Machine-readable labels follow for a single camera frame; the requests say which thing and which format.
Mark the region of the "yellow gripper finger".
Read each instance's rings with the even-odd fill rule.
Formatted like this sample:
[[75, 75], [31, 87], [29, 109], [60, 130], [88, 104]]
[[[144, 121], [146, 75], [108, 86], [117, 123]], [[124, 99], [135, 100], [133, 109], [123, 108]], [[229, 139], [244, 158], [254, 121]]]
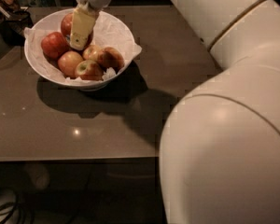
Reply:
[[70, 47], [83, 50], [87, 45], [99, 12], [93, 9], [89, 3], [78, 4], [73, 11], [72, 27], [70, 34]]

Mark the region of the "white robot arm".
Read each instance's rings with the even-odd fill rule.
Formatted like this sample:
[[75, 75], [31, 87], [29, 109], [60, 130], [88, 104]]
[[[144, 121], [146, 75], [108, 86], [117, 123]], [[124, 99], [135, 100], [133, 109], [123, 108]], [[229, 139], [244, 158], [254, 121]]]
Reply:
[[280, 224], [280, 6], [171, 0], [222, 73], [187, 94], [159, 149], [168, 224]]

